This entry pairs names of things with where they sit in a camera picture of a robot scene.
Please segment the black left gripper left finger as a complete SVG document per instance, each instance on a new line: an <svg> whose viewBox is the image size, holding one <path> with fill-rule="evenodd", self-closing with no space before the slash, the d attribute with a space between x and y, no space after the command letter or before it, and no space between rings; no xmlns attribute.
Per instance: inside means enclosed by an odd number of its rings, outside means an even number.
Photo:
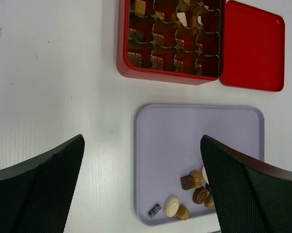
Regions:
<svg viewBox="0 0 292 233"><path fill-rule="evenodd" d="M81 134L0 170L0 233L62 233L84 154Z"/></svg>

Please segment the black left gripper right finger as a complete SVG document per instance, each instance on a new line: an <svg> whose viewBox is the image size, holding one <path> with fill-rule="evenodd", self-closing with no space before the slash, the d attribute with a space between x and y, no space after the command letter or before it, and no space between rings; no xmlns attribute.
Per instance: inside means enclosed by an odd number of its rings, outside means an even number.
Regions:
<svg viewBox="0 0 292 233"><path fill-rule="evenodd" d="M204 135L200 151L223 233L292 233L292 172Z"/></svg>

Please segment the dark square embossed chocolate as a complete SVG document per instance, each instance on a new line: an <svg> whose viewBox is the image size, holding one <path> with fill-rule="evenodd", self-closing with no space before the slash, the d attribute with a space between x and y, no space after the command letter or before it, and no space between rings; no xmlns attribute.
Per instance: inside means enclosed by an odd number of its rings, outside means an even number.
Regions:
<svg viewBox="0 0 292 233"><path fill-rule="evenodd" d="M181 177L180 182L183 190L190 190L194 187L194 181L191 175Z"/></svg>

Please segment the white square chocolate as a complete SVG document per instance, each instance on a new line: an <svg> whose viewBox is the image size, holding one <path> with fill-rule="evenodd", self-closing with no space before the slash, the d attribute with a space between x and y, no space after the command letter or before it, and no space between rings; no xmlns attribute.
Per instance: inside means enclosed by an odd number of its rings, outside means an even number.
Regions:
<svg viewBox="0 0 292 233"><path fill-rule="evenodd" d="M186 14L184 12L179 12L177 13L177 17L180 21L180 23L184 26L184 27L187 27L188 24L187 24L187 19L186 19Z"/></svg>

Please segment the dark cube chocolate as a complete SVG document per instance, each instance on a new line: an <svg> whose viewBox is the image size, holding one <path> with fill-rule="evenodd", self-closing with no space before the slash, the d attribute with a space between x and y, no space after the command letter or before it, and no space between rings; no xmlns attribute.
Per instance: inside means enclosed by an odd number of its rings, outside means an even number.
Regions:
<svg viewBox="0 0 292 233"><path fill-rule="evenodd" d="M145 34L141 31L141 30L137 30L136 32L134 32L131 35L131 38L135 41L135 42L142 42L143 39L145 37Z"/></svg>

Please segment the striped tan round chocolate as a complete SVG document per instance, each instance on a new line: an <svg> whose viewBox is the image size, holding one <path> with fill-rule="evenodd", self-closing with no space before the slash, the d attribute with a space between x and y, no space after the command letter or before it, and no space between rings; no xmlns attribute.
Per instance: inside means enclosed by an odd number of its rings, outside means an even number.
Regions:
<svg viewBox="0 0 292 233"><path fill-rule="evenodd" d="M145 11L146 11L146 2L143 0L135 0L134 2L134 13L137 16L141 16L143 17L145 15Z"/></svg>

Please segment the tan rounded square chocolate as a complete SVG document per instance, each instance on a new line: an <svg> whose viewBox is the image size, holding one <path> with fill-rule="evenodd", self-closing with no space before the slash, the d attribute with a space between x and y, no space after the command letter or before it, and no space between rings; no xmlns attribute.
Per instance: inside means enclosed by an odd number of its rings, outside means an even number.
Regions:
<svg viewBox="0 0 292 233"><path fill-rule="evenodd" d="M163 14L163 13L156 12L156 15L157 15L157 17L158 17L160 20L165 21L165 18L164 18L164 14Z"/></svg>

